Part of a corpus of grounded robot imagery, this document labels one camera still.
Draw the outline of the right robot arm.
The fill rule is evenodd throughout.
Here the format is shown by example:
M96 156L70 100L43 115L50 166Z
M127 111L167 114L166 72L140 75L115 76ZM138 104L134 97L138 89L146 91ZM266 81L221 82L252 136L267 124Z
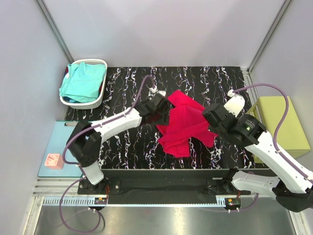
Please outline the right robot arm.
M234 95L226 104L213 103L202 116L209 130L222 140L242 147L260 158L275 176L261 176L230 169L209 187L209 193L236 194L250 191L274 198L285 209L301 212L313 206L313 173L274 143L271 133L254 116L238 116L244 98Z

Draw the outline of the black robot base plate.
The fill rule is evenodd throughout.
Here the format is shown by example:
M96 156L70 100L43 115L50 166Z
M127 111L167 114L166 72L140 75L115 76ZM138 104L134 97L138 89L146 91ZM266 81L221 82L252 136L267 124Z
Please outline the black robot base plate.
M108 196L109 205L208 205L209 181L223 178L227 169L105 169L104 180L93 186L79 183L78 194Z

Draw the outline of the pink t shirt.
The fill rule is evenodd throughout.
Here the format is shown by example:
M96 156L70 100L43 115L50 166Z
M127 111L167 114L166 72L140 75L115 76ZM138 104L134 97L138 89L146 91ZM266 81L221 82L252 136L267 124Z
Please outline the pink t shirt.
M190 138L213 147L217 134L208 130L209 123L202 116L204 107L179 90L174 91L168 100L174 105L169 113L169 124L156 126L162 134L158 142L163 151L175 158L189 157Z

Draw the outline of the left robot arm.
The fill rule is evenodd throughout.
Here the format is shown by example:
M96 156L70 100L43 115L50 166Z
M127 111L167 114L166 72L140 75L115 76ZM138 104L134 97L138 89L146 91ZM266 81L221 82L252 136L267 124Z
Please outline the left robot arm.
M100 147L109 138L126 130L146 124L168 125L172 103L166 91L156 91L152 98L140 101L125 111L109 118L88 122L79 121L71 133L64 151L69 150L76 159L74 163L88 180L92 192L105 190L105 176L98 164Z

